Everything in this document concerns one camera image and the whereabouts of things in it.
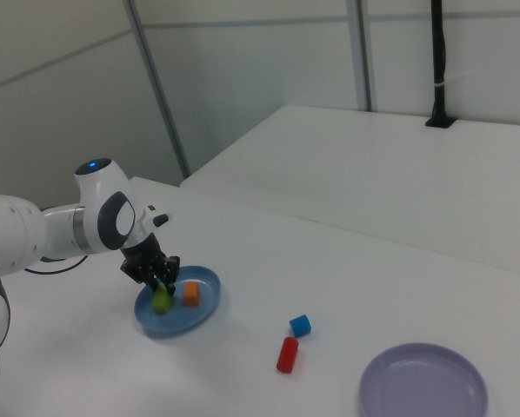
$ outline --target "black cable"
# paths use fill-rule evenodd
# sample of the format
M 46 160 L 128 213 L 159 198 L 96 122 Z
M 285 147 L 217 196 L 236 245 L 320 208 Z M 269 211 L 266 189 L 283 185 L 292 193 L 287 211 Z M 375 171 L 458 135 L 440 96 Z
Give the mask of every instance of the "black cable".
M 81 263 L 83 263 L 84 261 L 86 261 L 86 258 L 88 256 L 86 255 L 83 259 L 81 259 L 80 261 L 78 261 L 77 263 L 75 263 L 73 266 L 71 267 L 68 267 L 68 268 L 65 268 L 65 269 L 60 269 L 58 271 L 50 271 L 50 272 L 44 272 L 44 271 L 35 271 L 33 269 L 28 269 L 26 268 L 25 271 L 26 272 L 30 272 L 31 274 L 36 274 L 36 275 L 55 275 L 55 274 L 62 274 L 63 272 L 67 272 L 67 271 L 70 271 L 74 268 L 76 268 L 78 265 L 80 265 Z

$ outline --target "green block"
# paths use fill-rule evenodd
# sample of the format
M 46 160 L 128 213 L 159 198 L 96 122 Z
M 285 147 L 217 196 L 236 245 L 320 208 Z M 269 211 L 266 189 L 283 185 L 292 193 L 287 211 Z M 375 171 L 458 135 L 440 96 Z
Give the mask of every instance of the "green block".
M 167 288 L 163 284 L 159 284 L 152 299 L 152 310 L 154 310 L 156 314 L 165 314 L 170 311 L 170 307 L 171 295 L 169 295 Z

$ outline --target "white wall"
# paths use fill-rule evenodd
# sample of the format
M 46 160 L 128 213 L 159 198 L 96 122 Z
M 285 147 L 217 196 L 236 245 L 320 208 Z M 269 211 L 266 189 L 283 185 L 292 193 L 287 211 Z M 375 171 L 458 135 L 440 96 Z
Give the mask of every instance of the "white wall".
M 430 1 L 367 0 L 374 110 L 429 115 L 434 102 Z M 446 108 L 520 124 L 520 0 L 443 2 Z
M 285 104 L 359 108 L 345 0 L 136 5 L 193 172 Z
M 75 202 L 74 170 L 104 156 L 183 179 L 123 2 L 0 1 L 0 194 Z

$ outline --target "blue cube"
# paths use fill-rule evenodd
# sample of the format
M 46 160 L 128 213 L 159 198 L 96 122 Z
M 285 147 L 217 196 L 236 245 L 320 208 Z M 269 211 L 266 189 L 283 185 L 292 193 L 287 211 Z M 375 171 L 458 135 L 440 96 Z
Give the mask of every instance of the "blue cube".
M 306 314 L 291 320 L 289 324 L 293 329 L 293 334 L 295 335 L 295 337 L 304 336 L 305 334 L 310 333 L 310 331 L 312 330 L 312 328 L 310 327 L 309 318 L 306 316 Z

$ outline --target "orange block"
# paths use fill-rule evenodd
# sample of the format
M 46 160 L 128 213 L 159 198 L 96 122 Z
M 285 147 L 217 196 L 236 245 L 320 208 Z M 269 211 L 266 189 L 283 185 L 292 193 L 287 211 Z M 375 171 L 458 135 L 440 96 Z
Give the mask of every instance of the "orange block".
M 200 305 L 200 288 L 198 282 L 187 281 L 183 288 L 183 302 L 188 307 L 198 307 Z

